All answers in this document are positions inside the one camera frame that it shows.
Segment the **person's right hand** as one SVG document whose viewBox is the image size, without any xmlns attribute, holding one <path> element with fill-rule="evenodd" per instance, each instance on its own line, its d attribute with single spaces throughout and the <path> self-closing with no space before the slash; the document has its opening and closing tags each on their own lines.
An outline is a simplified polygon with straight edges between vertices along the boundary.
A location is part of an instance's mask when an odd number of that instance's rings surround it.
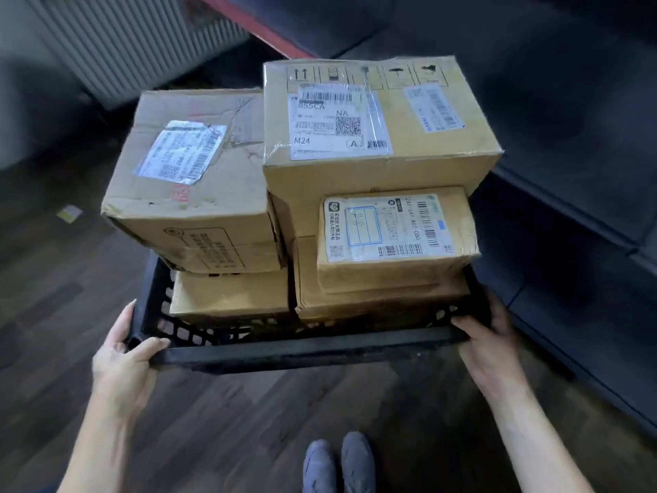
<svg viewBox="0 0 657 493">
<path fill-rule="evenodd" d="M 530 391 L 521 366 L 514 339 L 511 317 L 502 301 L 488 288 L 484 289 L 491 312 L 494 338 L 469 340 L 459 347 L 459 354 L 476 386 L 492 407 L 519 402 Z"/>
</svg>

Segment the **person's left hand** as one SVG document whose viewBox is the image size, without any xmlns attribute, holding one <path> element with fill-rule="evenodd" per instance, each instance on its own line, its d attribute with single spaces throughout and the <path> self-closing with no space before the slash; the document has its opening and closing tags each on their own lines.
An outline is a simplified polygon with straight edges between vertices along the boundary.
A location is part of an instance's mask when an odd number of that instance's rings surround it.
<svg viewBox="0 0 657 493">
<path fill-rule="evenodd" d="M 136 300 L 114 322 L 92 361 L 92 397 L 112 415 L 131 419 L 139 415 L 152 394 L 157 371 L 150 362 L 135 362 L 128 353 L 127 336 Z"/>
</svg>

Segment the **black plastic crate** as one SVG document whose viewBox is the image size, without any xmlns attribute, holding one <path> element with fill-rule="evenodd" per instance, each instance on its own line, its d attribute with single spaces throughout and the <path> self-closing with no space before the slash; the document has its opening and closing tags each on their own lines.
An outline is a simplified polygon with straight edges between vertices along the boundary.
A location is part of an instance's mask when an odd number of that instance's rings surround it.
<svg viewBox="0 0 657 493">
<path fill-rule="evenodd" d="M 470 315 L 491 326 L 488 298 L 470 265 L 464 270 L 464 297 L 314 324 L 302 323 L 294 312 L 196 322 L 176 318 L 169 313 L 172 273 L 149 253 L 127 339 L 129 350 L 151 337 L 170 340 L 151 360 L 156 369 L 224 375 L 411 359 L 469 340 L 451 323 L 455 316 Z"/>
</svg>

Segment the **person's right forearm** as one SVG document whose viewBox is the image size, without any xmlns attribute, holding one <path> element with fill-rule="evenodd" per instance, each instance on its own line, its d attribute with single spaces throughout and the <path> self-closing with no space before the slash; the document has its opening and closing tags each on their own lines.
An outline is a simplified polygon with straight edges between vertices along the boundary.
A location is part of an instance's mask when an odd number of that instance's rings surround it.
<svg viewBox="0 0 657 493">
<path fill-rule="evenodd" d="M 521 493 L 595 493 L 526 381 L 486 399 Z"/>
</svg>

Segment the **person's left forearm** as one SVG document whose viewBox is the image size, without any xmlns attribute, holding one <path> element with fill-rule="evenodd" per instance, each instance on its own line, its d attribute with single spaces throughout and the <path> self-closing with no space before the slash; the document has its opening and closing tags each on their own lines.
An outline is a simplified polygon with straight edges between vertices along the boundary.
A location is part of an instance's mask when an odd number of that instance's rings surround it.
<svg viewBox="0 0 657 493">
<path fill-rule="evenodd" d="M 124 407 L 109 394 L 92 393 L 56 493 L 121 493 L 134 428 L 147 401 L 139 395 Z"/>
</svg>

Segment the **plain cardboard box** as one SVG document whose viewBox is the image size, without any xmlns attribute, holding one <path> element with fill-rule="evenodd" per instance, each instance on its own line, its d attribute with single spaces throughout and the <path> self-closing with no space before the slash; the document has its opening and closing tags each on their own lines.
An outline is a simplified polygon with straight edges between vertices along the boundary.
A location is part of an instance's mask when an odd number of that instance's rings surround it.
<svg viewBox="0 0 657 493">
<path fill-rule="evenodd" d="M 169 313 L 229 318 L 288 312 L 288 271 L 200 276 L 177 272 Z"/>
</svg>

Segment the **flat cardboard box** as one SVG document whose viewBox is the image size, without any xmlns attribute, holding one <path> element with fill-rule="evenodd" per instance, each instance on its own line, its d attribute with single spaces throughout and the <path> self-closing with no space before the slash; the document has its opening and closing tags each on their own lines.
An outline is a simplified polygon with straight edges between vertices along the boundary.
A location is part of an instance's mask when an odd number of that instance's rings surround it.
<svg viewBox="0 0 657 493">
<path fill-rule="evenodd" d="M 440 279 L 438 284 L 396 289 L 324 292 L 317 272 L 317 240 L 296 239 L 292 245 L 296 313 L 304 322 L 336 321 L 374 313 L 386 308 L 423 306 L 468 296 L 471 291 L 463 273 Z"/>
</svg>

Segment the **small labelled cardboard box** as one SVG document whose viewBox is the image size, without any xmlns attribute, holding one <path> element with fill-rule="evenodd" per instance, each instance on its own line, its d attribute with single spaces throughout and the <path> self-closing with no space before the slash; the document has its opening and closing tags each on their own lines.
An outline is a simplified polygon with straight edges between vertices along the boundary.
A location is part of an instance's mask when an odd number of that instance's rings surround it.
<svg viewBox="0 0 657 493">
<path fill-rule="evenodd" d="M 462 187 L 331 196 L 320 206 L 317 275 L 325 292 L 430 286 L 480 255 Z"/>
</svg>

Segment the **crumpled cardboard box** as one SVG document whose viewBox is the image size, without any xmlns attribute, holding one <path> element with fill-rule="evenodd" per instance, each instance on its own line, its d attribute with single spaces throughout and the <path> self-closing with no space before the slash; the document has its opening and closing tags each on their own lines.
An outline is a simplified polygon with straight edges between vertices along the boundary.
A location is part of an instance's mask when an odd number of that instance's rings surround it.
<svg viewBox="0 0 657 493">
<path fill-rule="evenodd" d="M 278 271 L 264 150 L 260 89 L 143 92 L 101 214 L 176 271 Z"/>
</svg>

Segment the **person's right shoe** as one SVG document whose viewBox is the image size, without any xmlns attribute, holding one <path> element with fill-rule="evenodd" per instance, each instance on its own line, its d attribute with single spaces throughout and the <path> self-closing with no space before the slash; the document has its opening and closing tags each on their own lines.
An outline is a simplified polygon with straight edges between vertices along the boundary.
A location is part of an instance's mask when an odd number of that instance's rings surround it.
<svg viewBox="0 0 657 493">
<path fill-rule="evenodd" d="M 374 454 L 363 433 L 352 431 L 344 437 L 341 467 L 344 493 L 376 493 Z"/>
</svg>

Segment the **person's shoe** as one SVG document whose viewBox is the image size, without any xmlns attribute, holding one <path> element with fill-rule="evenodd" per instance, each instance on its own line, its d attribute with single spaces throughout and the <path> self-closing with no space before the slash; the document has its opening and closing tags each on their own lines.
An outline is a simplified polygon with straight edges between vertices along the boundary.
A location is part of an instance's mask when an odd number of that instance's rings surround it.
<svg viewBox="0 0 657 493">
<path fill-rule="evenodd" d="M 314 440 L 306 450 L 302 469 L 302 493 L 338 493 L 337 473 L 331 446 Z"/>
<path fill-rule="evenodd" d="M 352 431 L 344 437 L 341 467 L 344 493 L 376 493 L 374 454 L 363 433 Z"/>
</svg>

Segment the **large taped cardboard box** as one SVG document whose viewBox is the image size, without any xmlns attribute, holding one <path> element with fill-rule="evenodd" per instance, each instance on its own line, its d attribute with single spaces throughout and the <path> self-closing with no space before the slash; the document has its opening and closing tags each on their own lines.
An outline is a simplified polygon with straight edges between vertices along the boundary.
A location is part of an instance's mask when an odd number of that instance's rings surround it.
<svg viewBox="0 0 657 493">
<path fill-rule="evenodd" d="M 462 187 L 503 148 L 454 56 L 263 66 L 264 175 L 283 239 L 313 237 L 327 196 Z"/>
</svg>

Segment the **person's left shoe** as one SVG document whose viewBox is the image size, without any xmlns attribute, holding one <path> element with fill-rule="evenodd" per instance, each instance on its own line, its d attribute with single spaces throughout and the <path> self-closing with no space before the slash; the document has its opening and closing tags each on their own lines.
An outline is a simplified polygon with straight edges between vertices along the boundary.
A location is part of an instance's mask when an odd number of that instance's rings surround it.
<svg viewBox="0 0 657 493">
<path fill-rule="evenodd" d="M 314 440 L 306 450 L 302 469 L 302 493 L 338 493 L 337 473 L 331 446 Z"/>
</svg>

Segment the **dark metal shelf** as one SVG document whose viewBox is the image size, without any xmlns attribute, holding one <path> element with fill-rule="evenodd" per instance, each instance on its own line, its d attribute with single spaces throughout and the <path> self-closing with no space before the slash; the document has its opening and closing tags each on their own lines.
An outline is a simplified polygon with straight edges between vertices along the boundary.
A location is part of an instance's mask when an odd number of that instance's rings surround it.
<svg viewBox="0 0 657 493">
<path fill-rule="evenodd" d="M 657 0 L 202 0 L 289 57 L 456 57 L 505 156 L 479 279 L 657 437 Z"/>
</svg>

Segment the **white ribbed radiator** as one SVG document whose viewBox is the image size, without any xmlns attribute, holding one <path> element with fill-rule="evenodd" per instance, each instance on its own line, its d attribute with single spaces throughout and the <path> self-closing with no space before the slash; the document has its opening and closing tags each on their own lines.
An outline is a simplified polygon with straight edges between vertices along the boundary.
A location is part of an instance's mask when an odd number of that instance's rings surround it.
<svg viewBox="0 0 657 493">
<path fill-rule="evenodd" d="M 249 40 L 200 0 L 25 0 L 46 46 L 106 110 Z"/>
</svg>

